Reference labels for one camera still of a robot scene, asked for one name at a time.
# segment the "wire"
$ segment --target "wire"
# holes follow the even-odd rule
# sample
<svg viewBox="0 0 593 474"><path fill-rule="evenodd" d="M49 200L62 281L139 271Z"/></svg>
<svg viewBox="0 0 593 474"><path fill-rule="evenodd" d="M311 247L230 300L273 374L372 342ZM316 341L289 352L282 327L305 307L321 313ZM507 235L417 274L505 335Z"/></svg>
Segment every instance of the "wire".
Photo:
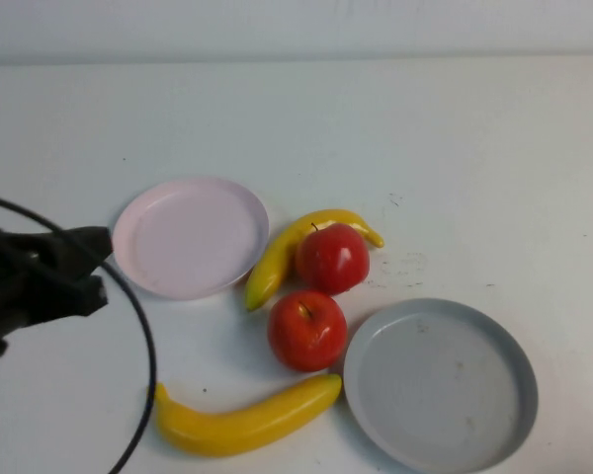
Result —
<svg viewBox="0 0 593 474"><path fill-rule="evenodd" d="M99 265L100 258L92 250L90 250L87 245L84 245L79 239L73 237L57 224L51 222L36 212L33 212L32 210L26 209L25 207L17 205L13 202L9 202L2 198L0 198L0 207L28 217L29 219L37 222L39 225L46 227L48 230L60 237L66 244L71 245L75 249L79 250L83 255L87 256L89 259ZM145 336L145 342L147 343L147 355L149 357L149 382L147 385L147 399L145 400L145 406L143 408L142 415L140 416L140 421L138 422L138 426L136 427L136 431L131 437L131 440L127 444L126 450L110 470L110 474L119 474L136 449L138 442L142 438L154 406L154 396L156 393L156 349L154 347L154 340L151 334L151 329L149 328L147 316L145 315L142 306L140 306L138 298L134 292L131 290L119 272L117 272L110 264L104 262L101 264L101 268L117 283L133 306L136 316L138 316L138 322L140 323L140 327L142 328L142 332Z"/></svg>

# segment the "toy banana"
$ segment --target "toy banana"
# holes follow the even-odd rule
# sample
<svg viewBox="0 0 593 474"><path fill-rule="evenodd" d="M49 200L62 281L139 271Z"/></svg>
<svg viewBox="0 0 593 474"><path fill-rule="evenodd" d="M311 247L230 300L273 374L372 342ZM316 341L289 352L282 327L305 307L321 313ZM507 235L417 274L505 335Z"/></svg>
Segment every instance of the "toy banana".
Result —
<svg viewBox="0 0 593 474"><path fill-rule="evenodd" d="M324 229L337 222L351 225L368 242L383 247L382 237L363 218L343 209L318 210L293 222L268 246L261 260L253 269L244 291L246 309L252 311L262 306L279 289L293 265L297 245L310 232Z"/></svg>
<svg viewBox="0 0 593 474"><path fill-rule="evenodd" d="M156 388L156 424L174 446L202 456L230 456L256 449L289 435L327 410L340 394L337 374L309 377L267 400L243 410L206 414L169 398Z"/></svg>

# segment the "apple stem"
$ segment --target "apple stem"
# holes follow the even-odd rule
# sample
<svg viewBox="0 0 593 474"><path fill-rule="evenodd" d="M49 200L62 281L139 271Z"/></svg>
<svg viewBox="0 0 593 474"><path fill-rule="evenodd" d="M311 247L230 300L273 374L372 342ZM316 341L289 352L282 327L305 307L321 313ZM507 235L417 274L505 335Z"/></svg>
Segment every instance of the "apple stem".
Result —
<svg viewBox="0 0 593 474"><path fill-rule="evenodd" d="M305 306L305 303L303 303L302 301L300 301L298 304L300 304L300 307L301 307L302 309L304 309L304 310L305 310L305 312L307 313L307 317L308 317L309 319L311 319L311 318L312 318L312 316L313 316L313 314L312 314L312 312L309 310L309 308L308 308L307 306Z"/></svg>

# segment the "toy fruit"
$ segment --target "toy fruit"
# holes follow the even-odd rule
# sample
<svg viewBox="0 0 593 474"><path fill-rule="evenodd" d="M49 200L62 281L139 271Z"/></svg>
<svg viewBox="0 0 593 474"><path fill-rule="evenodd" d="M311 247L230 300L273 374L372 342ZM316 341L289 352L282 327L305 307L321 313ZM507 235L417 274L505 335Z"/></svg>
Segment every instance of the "toy fruit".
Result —
<svg viewBox="0 0 593 474"><path fill-rule="evenodd" d="M230 456L289 435L338 398L339 375L315 375L263 402L229 413L199 413L156 388L156 425L174 446L202 456Z"/></svg>
<svg viewBox="0 0 593 474"><path fill-rule="evenodd" d="M325 293L296 291L273 306L268 341L288 367L315 372L329 367L345 349L347 323L336 301Z"/></svg>
<svg viewBox="0 0 593 474"><path fill-rule="evenodd" d="M369 274L369 251L349 225L333 224L312 232L298 245L296 271L312 288L342 293Z"/></svg>
<svg viewBox="0 0 593 474"><path fill-rule="evenodd" d="M253 269L244 290L246 309L259 308L277 291L290 272L298 244L306 235L337 222L352 226L376 247L384 246L382 237L354 212L326 209L307 214L288 226L268 246Z"/></svg>

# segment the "apple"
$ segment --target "apple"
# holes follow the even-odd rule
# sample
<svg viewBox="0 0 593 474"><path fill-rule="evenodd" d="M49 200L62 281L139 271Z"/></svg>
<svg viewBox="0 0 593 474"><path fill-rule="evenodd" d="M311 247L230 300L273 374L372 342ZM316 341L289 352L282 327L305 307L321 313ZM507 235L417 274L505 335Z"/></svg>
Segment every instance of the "apple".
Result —
<svg viewBox="0 0 593 474"><path fill-rule="evenodd" d="M329 367L345 349L347 322L340 306L327 294L296 291L273 306L268 341L283 364L315 372Z"/></svg>
<svg viewBox="0 0 593 474"><path fill-rule="evenodd" d="M328 294L347 291L369 274L369 250L356 230L332 224L307 235L296 248L296 272Z"/></svg>

